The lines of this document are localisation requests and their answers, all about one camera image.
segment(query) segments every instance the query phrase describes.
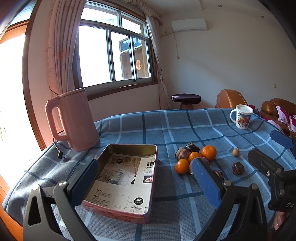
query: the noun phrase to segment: pink electric kettle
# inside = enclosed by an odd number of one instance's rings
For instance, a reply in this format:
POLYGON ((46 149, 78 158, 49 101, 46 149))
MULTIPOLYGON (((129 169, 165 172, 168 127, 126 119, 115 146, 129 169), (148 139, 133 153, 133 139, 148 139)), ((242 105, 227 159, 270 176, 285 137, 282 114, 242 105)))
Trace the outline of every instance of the pink electric kettle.
POLYGON ((68 141, 74 151, 84 151, 99 141, 86 91, 84 88, 58 95, 47 101, 45 112, 52 136, 57 141, 68 141), (64 128, 64 135, 57 133, 52 110, 57 107, 64 128))

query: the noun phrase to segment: metal tin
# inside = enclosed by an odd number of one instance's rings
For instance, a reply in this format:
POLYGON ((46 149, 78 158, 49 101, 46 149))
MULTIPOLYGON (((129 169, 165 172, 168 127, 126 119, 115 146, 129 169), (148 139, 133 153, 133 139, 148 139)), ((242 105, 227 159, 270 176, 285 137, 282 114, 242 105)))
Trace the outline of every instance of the metal tin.
POLYGON ((98 170, 98 174, 96 176, 96 179, 99 176, 99 174, 102 172, 102 170, 104 169, 106 163, 108 162, 109 157, 113 153, 118 153, 118 154, 122 154, 122 155, 129 155, 129 156, 141 156, 141 157, 145 157, 145 156, 148 157, 148 156, 155 154, 154 171, 153 171, 153 178, 152 178, 148 211, 144 214, 130 213, 130 212, 126 212, 126 211, 114 210, 114 209, 110 209, 107 207, 103 207, 103 206, 91 203, 89 201, 86 201, 86 200, 82 201, 82 205, 87 210, 90 210, 94 213, 101 214, 106 217, 110 217, 110 218, 114 218, 114 219, 118 219, 118 220, 123 220, 123 221, 127 221, 127 222, 132 222, 132 223, 147 224, 151 219, 152 194, 153 194, 153 188, 154 188, 154 183, 155 183, 155 171, 156 171, 156 166, 157 166, 157 146, 156 145, 109 144, 98 158, 99 170, 98 170))

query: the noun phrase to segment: black circular label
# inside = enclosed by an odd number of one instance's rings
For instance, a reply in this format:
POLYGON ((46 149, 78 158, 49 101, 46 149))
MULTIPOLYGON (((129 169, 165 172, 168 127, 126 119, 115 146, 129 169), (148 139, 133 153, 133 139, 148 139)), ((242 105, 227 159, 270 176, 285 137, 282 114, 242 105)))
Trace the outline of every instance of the black circular label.
POLYGON ((141 198, 141 197, 137 197, 137 198, 135 199, 134 203, 135 203, 136 205, 141 205, 141 204, 143 203, 143 198, 141 198))

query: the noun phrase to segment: small orange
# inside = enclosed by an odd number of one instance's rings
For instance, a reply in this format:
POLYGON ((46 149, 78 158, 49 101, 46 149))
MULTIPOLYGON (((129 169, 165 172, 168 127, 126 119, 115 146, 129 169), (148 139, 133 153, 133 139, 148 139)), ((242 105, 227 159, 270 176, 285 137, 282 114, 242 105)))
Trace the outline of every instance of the small orange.
POLYGON ((208 161, 212 161, 216 158, 217 150, 213 146, 205 146, 200 153, 203 157, 208 159, 208 161))
POLYGON ((175 165, 175 171, 178 174, 186 174, 189 170, 189 162, 186 159, 180 159, 175 165))
POLYGON ((191 154, 188 157, 188 162, 190 163, 194 158, 197 158, 199 156, 202 156, 199 152, 191 152, 191 154))

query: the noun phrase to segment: purple round stool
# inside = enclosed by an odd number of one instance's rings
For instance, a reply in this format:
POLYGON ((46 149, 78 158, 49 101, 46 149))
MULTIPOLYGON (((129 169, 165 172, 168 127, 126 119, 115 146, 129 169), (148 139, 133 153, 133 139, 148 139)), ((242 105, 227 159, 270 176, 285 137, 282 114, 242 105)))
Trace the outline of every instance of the purple round stool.
POLYGON ((200 103, 200 96, 195 94, 172 95, 172 101, 181 102, 180 110, 193 110, 192 104, 200 103))

